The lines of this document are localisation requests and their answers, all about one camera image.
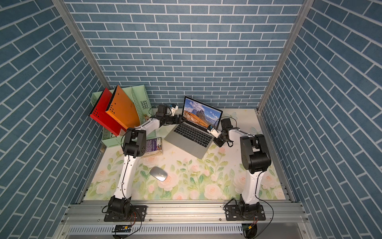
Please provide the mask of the silver laptop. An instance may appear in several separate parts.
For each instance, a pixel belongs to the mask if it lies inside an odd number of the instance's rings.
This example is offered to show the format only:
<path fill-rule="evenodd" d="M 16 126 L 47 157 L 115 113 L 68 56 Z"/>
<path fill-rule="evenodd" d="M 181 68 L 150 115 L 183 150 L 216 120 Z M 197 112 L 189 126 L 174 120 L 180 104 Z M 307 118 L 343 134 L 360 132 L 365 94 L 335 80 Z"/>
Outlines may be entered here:
<path fill-rule="evenodd" d="M 185 96 L 182 122 L 169 132 L 165 141 L 202 159 L 214 139 L 208 127 L 219 123 L 222 113 L 218 108 Z"/>

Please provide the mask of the silver wireless mouse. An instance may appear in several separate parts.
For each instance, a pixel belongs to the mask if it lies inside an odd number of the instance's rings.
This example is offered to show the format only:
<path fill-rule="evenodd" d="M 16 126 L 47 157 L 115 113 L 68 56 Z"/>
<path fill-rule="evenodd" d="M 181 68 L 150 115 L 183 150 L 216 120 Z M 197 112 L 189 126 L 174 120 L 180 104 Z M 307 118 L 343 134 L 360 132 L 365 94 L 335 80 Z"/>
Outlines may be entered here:
<path fill-rule="evenodd" d="M 164 169 L 158 166 L 154 166 L 151 168 L 150 175 L 155 177 L 157 180 L 161 182 L 165 181 L 168 177 L 168 173 Z"/>

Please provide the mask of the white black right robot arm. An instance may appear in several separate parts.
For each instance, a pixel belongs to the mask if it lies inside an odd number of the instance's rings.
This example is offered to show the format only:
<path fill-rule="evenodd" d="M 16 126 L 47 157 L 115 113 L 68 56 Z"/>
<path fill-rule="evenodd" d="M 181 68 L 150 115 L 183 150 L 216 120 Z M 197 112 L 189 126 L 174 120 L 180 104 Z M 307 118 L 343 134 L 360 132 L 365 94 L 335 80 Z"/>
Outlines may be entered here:
<path fill-rule="evenodd" d="M 234 221 L 240 217 L 244 220 L 254 218 L 264 221 L 266 217 L 259 198 L 260 181 L 272 164 L 266 139 L 262 134 L 253 135 L 233 127 L 230 119 L 222 119 L 220 125 L 221 130 L 218 130 L 214 123 L 208 126 L 208 132 L 214 136 L 214 143 L 218 147 L 222 147 L 225 143 L 229 147 L 238 146 L 246 170 L 246 181 L 239 201 L 234 206 L 230 203 L 224 206 L 226 219 Z"/>

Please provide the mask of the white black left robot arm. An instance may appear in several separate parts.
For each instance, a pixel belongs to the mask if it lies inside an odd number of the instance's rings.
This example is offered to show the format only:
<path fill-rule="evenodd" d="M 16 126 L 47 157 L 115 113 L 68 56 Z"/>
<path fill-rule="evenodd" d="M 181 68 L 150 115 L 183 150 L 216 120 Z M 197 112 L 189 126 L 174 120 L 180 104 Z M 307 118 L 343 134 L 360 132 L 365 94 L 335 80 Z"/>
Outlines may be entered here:
<path fill-rule="evenodd" d="M 139 215 L 134 213 L 130 204 L 132 184 L 140 157 L 146 153 L 147 135 L 163 125 L 181 122 L 181 115 L 175 114 L 178 106 L 175 104 L 160 104 L 155 115 L 147 122 L 135 128 L 128 128 L 121 148 L 124 154 L 122 174 L 114 195 L 110 198 L 104 221 L 127 221 Z"/>

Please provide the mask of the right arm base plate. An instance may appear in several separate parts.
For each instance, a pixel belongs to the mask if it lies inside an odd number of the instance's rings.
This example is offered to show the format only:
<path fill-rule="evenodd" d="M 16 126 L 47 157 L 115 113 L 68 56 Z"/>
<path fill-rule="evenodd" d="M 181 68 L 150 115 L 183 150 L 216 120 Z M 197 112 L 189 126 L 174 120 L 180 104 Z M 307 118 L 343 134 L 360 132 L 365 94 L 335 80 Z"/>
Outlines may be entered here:
<path fill-rule="evenodd" d="M 263 206 L 256 204 L 247 204 L 240 195 L 239 202 L 232 198 L 224 206 L 225 217 L 227 221 L 265 221 L 266 216 Z"/>

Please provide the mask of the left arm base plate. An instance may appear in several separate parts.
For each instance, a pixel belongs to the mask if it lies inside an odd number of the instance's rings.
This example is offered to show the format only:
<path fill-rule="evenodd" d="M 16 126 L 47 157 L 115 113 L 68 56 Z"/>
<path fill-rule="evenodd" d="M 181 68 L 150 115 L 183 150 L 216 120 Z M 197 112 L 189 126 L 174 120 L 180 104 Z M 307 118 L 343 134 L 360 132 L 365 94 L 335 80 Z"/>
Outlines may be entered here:
<path fill-rule="evenodd" d="M 118 199 L 112 196 L 105 212 L 105 222 L 144 222 L 147 214 L 147 205 L 132 205 L 130 198 Z"/>

